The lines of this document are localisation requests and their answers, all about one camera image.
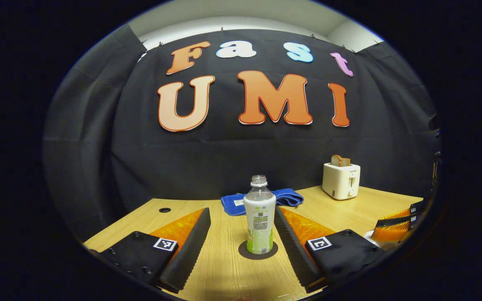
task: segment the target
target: blue towel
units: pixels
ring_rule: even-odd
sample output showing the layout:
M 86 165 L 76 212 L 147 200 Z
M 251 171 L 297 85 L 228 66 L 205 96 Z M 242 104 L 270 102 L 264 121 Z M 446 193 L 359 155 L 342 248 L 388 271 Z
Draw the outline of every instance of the blue towel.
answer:
M 291 188 L 279 189 L 271 192 L 276 196 L 277 206 L 287 205 L 297 207 L 304 201 L 304 197 Z M 237 215 L 245 215 L 245 204 L 243 203 L 243 197 L 245 196 L 246 193 L 237 193 L 220 198 L 224 211 L 233 217 Z

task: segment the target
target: plastic bottle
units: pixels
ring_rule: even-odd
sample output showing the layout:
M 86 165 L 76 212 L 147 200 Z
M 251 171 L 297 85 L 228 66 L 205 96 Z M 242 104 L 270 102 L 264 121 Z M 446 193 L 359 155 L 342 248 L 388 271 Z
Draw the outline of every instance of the plastic bottle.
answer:
M 267 188 L 265 176 L 252 176 L 252 189 L 243 198 L 249 238 L 246 248 L 257 255 L 268 253 L 273 248 L 273 222 L 276 196 Z

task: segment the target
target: round coaster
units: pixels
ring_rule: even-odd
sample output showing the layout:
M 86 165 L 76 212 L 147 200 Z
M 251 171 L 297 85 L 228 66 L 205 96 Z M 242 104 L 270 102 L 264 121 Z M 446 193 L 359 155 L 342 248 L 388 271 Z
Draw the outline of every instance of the round coaster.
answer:
M 238 251 L 239 251 L 239 254 L 241 254 L 241 256 L 248 259 L 253 259 L 253 260 L 266 259 L 275 255 L 276 252 L 278 252 L 278 245 L 276 244 L 276 242 L 273 242 L 273 248 L 268 253 L 265 253 L 262 255 L 256 255 L 256 254 L 252 254 L 251 252 L 249 252 L 249 250 L 246 249 L 246 240 L 245 240 L 239 246 Z

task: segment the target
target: table surface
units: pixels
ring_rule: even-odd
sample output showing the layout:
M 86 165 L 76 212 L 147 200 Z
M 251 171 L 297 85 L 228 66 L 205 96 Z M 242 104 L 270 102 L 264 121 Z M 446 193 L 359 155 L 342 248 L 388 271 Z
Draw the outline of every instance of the table surface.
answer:
M 360 187 L 358 196 L 349 200 L 334 200 L 321 186 L 297 190 L 304 202 L 297 208 L 287 207 L 334 231 L 351 229 L 364 235 L 372 230 L 381 217 L 407 209 L 421 200 Z M 168 207 L 168 213 L 159 209 Z M 278 252 L 268 259 L 250 260 L 239 255 L 238 247 L 246 237 L 246 216 L 231 217 L 224 212 L 220 200 L 153 199 L 105 228 L 84 245 L 102 252 L 133 231 L 150 233 L 184 215 L 208 207 L 211 226 L 195 268 L 183 290 L 169 293 L 189 301 L 232 301 L 249 297 L 255 301 L 292 301 L 319 293 L 307 294 L 297 280 L 276 227 L 273 241 Z

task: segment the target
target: ceiling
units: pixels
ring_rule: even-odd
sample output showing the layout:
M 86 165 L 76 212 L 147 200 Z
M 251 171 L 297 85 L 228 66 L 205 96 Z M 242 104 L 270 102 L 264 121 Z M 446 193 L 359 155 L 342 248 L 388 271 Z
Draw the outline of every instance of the ceiling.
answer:
M 136 36 L 210 17 L 256 17 L 289 23 L 328 36 L 348 20 L 311 0 L 173 0 L 142 13 L 130 26 Z

